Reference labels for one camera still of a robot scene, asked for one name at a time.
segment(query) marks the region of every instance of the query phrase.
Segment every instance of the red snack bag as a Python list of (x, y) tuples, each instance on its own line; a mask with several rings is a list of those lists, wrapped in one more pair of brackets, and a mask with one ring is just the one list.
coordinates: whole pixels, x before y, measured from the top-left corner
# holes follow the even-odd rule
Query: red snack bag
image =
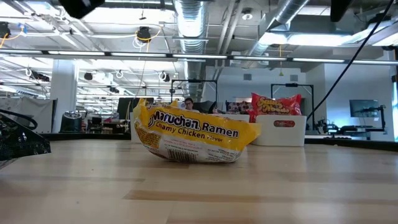
[(300, 102), (301, 95), (290, 98), (280, 98), (273, 100), (265, 96), (251, 93), (252, 105), (256, 115), (276, 114), (276, 115), (301, 115)]
[(246, 110), (246, 112), (248, 112), (248, 114), (249, 114), (249, 122), (250, 123), (255, 123), (256, 122), (257, 113), (254, 110)]

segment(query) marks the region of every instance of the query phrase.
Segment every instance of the monitor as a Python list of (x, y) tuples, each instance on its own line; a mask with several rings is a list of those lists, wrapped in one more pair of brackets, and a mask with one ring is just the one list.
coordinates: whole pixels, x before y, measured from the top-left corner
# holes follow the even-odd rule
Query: monitor
[(350, 100), (349, 110), (352, 118), (378, 118), (379, 112), (372, 110), (378, 108), (379, 102), (377, 100)]
[(101, 123), (102, 123), (102, 118), (95, 118), (95, 117), (92, 117), (92, 118), (91, 118), (91, 123), (94, 124), (94, 125), (101, 125)]

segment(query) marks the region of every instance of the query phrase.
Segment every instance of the white plastic bin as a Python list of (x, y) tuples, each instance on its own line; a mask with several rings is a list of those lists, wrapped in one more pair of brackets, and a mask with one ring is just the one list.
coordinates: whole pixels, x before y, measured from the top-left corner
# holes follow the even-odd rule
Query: white plastic bin
[(131, 132), (131, 142), (132, 143), (141, 143), (138, 138), (136, 129), (134, 127), (134, 115), (130, 112), (130, 132)]
[[(252, 144), (258, 146), (304, 146), (306, 116), (259, 115), (261, 134)], [(291, 127), (280, 127), (289, 123)]]
[(215, 116), (222, 116), (224, 118), (233, 119), (236, 121), (246, 121), (249, 122), (250, 116), (246, 114), (213, 114)]

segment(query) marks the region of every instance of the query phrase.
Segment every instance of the person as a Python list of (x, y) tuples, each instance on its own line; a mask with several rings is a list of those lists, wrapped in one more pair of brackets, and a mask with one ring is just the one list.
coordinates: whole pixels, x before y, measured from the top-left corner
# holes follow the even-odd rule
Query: person
[(185, 109), (186, 110), (199, 112), (198, 110), (194, 110), (193, 109), (193, 99), (192, 98), (190, 98), (190, 97), (186, 98), (185, 101), (184, 101), (184, 104), (185, 104)]

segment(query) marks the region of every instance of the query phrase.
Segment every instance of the maruchan ramen package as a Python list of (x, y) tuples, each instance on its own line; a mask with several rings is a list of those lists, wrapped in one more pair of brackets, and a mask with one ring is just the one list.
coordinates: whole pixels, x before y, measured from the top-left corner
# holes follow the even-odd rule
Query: maruchan ramen package
[(171, 105), (134, 108), (134, 127), (149, 152), (178, 162), (234, 162), (260, 134), (259, 124), (201, 114)]

